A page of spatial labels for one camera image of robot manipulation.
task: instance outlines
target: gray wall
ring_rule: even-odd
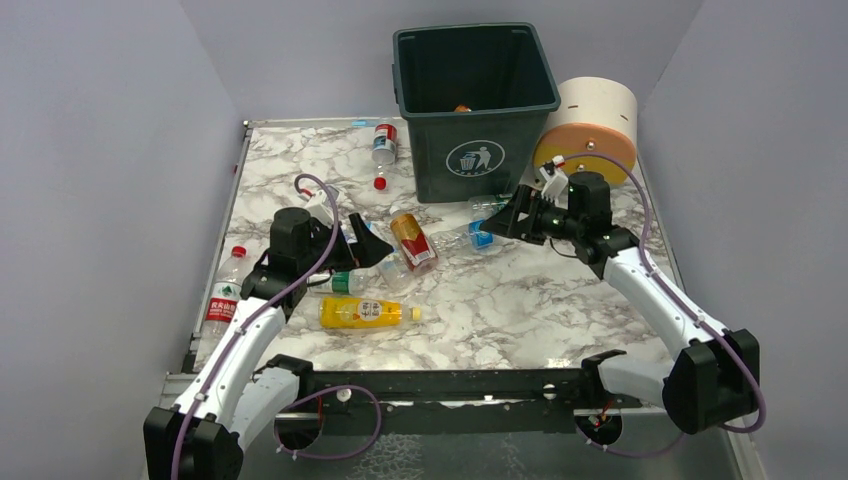
[[[138,478],[241,122],[176,0],[0,2],[0,478]]]
[[[181,0],[245,118],[398,112],[392,34],[527,21],[554,78],[614,78],[644,100],[702,0]]]
[[[773,479],[848,477],[846,18],[706,0],[640,119],[687,290],[762,344]]]

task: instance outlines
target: yellow juice bottle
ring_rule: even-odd
[[[421,320],[421,309],[367,298],[327,297],[321,303],[324,328],[376,328]]]

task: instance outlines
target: trash can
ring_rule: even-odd
[[[529,23],[400,30],[392,70],[422,203],[511,192],[560,104]]]

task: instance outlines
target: plastic bottle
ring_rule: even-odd
[[[397,240],[398,250],[412,273],[423,275],[436,268],[439,264],[438,254],[415,217],[398,207],[392,207],[391,214],[389,227]]]
[[[412,285],[412,271],[397,250],[377,264],[377,271],[391,290],[401,291]]]
[[[420,320],[420,308],[385,300],[327,297],[321,303],[321,326],[324,328],[391,327]]]
[[[380,123],[374,127],[374,147],[371,151],[371,159],[376,165],[374,188],[385,190],[386,172],[397,159],[397,128],[392,125],[390,118],[381,118]]]
[[[481,195],[468,199],[472,220],[485,220],[500,212],[512,198],[511,193],[501,195]]]
[[[336,272],[332,275],[320,273],[309,277],[309,283],[317,283],[317,285],[309,287],[309,291],[337,295],[362,295],[369,280],[370,276],[362,269],[351,272]]]
[[[194,361],[195,371],[200,371],[206,365],[233,320],[240,298],[241,283],[251,268],[245,255],[247,250],[244,247],[233,247],[230,258],[215,273],[215,284],[212,286],[206,316],[200,327],[200,345],[197,347],[197,357]]]
[[[477,220],[451,230],[444,230],[430,235],[440,256],[449,256],[464,251],[482,252],[495,243],[495,236],[480,230],[483,220]]]

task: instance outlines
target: white cylinder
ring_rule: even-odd
[[[636,163],[636,96],[624,85],[598,77],[578,77],[557,87],[562,97],[559,110],[548,116],[533,163],[542,165],[556,155],[581,151],[603,153],[628,168]],[[581,157],[566,162],[566,173],[578,167],[602,173],[612,184],[623,183],[626,173],[602,159]]]

